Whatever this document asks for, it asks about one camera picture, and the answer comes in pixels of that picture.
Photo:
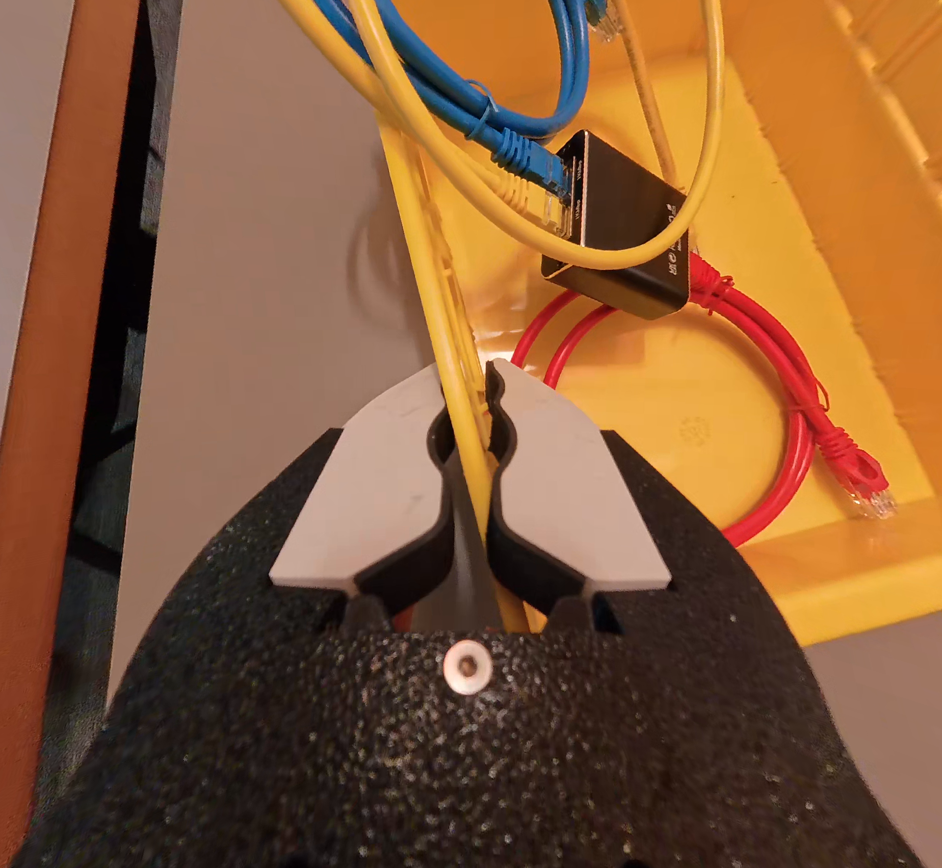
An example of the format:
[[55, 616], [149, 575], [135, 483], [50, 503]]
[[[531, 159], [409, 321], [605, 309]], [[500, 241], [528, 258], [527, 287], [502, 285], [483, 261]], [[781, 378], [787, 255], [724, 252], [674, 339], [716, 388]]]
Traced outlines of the black ethernet splitter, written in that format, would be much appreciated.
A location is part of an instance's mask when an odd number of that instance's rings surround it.
[[[559, 150], [572, 181], [571, 243], [634, 249], [676, 218], [686, 196], [594, 133], [576, 132]], [[677, 313], [689, 301], [689, 236], [650, 262], [621, 271], [590, 270], [548, 257], [543, 279], [599, 305], [643, 320]]]

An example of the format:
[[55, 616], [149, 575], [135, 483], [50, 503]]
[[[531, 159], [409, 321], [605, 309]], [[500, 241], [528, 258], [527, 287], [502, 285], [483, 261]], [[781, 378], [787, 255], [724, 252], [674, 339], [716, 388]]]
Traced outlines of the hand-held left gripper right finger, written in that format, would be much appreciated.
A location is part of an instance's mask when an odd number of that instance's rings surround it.
[[671, 572], [595, 423], [504, 358], [487, 365], [486, 396], [497, 461], [486, 544], [499, 583], [538, 611], [666, 589]]

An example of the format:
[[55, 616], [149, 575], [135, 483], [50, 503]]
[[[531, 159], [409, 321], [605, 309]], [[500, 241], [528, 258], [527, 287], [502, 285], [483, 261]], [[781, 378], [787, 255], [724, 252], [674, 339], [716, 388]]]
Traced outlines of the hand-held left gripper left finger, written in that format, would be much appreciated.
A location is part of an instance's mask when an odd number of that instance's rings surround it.
[[451, 422], [431, 364], [342, 428], [269, 579], [279, 587], [371, 596], [390, 615], [451, 570]]

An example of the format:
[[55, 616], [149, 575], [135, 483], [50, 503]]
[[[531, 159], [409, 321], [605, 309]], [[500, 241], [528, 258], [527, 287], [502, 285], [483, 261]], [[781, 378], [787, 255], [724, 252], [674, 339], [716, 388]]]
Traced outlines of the yellow plastic bin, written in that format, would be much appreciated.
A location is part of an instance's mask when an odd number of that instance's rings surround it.
[[[393, 0], [456, 69], [513, 108], [542, 113], [557, 71], [544, 0]], [[887, 473], [899, 505], [861, 517], [820, 458], [797, 497], [742, 549], [802, 646], [940, 611], [940, 190], [907, 131], [939, 131], [935, 15], [887, 14], [914, 79], [905, 118], [872, 72], [849, 0], [722, 0], [723, 141], [695, 222], [701, 255], [795, 336], [829, 391], [832, 419]], [[689, 191], [705, 117], [698, 0], [628, 0], [678, 168]], [[395, 199], [439, 217], [478, 363], [509, 358], [556, 290], [539, 256], [490, 225], [422, 149], [381, 123]], [[617, 430], [723, 527], [764, 495], [783, 442], [768, 364], [718, 314], [611, 316], [580, 344], [559, 390]]]

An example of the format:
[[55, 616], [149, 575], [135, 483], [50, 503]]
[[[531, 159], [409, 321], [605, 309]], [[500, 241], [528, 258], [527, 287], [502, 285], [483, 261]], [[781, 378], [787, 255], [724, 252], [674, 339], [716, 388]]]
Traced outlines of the white table with wood edge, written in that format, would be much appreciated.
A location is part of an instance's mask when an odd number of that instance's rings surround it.
[[1, 844], [29, 831], [140, 0], [1, 0]]

